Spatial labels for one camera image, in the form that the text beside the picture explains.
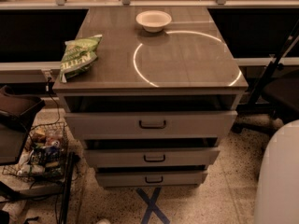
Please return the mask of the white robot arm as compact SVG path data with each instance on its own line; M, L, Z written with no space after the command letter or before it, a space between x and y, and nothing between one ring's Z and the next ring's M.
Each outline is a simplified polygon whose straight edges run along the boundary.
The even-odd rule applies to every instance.
M270 139L259 175L254 224L299 224L299 120Z

